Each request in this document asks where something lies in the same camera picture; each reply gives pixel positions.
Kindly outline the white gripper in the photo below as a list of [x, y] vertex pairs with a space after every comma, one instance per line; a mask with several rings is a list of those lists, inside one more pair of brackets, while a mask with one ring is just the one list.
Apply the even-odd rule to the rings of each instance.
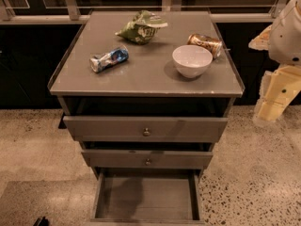
[[275, 71], [264, 73], [253, 117], [260, 124], [276, 121], [301, 91], [301, 0], [290, 0], [248, 47], [268, 50], [280, 63]]

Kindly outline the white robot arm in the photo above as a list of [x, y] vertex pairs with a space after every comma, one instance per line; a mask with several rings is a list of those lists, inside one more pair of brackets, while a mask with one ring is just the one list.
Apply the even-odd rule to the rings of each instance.
[[290, 0], [248, 47], [266, 50], [279, 64], [264, 73], [255, 107], [256, 119], [276, 121], [301, 91], [301, 0]]

